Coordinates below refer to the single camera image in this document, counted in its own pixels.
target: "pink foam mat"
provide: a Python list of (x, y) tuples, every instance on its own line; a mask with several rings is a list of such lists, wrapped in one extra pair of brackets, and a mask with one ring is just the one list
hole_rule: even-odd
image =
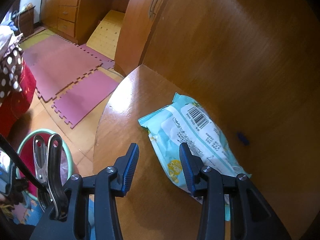
[(102, 62), (101, 67), (105, 69), (113, 68), (115, 66), (114, 60), (111, 58), (108, 58), (107, 56), (97, 52), (94, 49), (91, 49), (90, 47), (87, 46), (87, 44), (79, 45), (79, 48), (85, 51), (86, 53), (90, 54), (91, 56), (94, 56), (98, 60)]
[(57, 98), (52, 108), (74, 128), (97, 104), (118, 86), (118, 82), (101, 71), (94, 71)]
[(95, 57), (58, 36), (51, 36), (34, 46), (29, 54), (32, 56), (25, 60), (27, 64), (27, 60), (34, 62), (29, 66), (37, 81), (38, 96), (45, 102), (101, 64)]

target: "green rim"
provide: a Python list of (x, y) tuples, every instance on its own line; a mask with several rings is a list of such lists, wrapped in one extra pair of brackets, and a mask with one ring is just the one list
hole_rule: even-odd
[[(33, 136), (35, 136), (36, 134), (38, 133), (47, 133), (47, 134), (54, 134), (55, 132), (52, 131), (52, 130), (49, 130), (49, 129), (38, 129), (38, 130), (35, 130), (31, 133), (29, 133), (25, 138), (24, 140), (22, 141), (22, 143), (20, 144), (19, 146), (19, 149), (18, 149), (18, 155), (20, 155), (21, 153), (21, 150), (22, 148), (24, 147), (24, 145), (26, 144), (26, 142)], [(74, 170), (73, 170), (73, 159), (72, 159), (72, 155), (71, 155), (71, 152), (70, 152), (70, 149), (68, 147), (68, 145), (65, 143), (64, 140), (62, 140), (62, 147), (63, 147), (63, 150), (65, 151), (66, 153), (66, 156), (67, 156), (67, 160), (68, 160), (68, 178), (70, 178), (70, 176), (74, 173)], [(16, 171), (16, 176), (18, 179), (20, 179), (20, 173), (19, 173), (19, 169), (17, 168), (17, 171)], [(30, 192), (28, 192), (27, 190), (25, 190), (25, 192), (27, 193), (27, 195), (34, 201), (38, 201), (37, 197), (32, 195)]]

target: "screw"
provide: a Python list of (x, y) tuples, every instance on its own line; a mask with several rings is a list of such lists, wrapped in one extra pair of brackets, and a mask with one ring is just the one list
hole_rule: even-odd
[(72, 180), (77, 180), (77, 179), (79, 179), (79, 174), (72, 174), (72, 175), (71, 175), (71, 179), (72, 179)]
[(202, 170), (203, 172), (210, 172), (210, 171), (212, 171), (212, 168), (211, 168), (210, 166), (203, 166), (203, 167), (201, 168), (201, 170)]
[(247, 175), (245, 175), (243, 173), (238, 174), (237, 177), (238, 177), (239, 180), (246, 180), (248, 178)]
[(107, 173), (113, 173), (116, 170), (114, 166), (109, 166), (106, 168)]

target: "white polka dot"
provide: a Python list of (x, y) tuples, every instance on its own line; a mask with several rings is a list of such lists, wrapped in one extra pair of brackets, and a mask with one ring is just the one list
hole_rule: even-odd
[(13, 84), (13, 89), (17, 89), (18, 88), (18, 82), (16, 81), (14, 84)]

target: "black cable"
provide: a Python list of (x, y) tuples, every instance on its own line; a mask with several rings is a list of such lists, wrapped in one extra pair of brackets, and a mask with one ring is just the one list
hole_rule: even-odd
[(0, 147), (4, 150), (4, 152), (10, 157), (10, 159), (15, 163), (17, 168), (26, 176), (26, 178), (35, 185), (38, 189), (47, 191), (46, 188), (41, 184), (41, 182), (33, 176), (31, 171), (27, 168), (27, 166), (20, 159), (19, 155), (16, 151), (11, 147), (11, 145), (7, 142), (7, 140), (0, 134)]

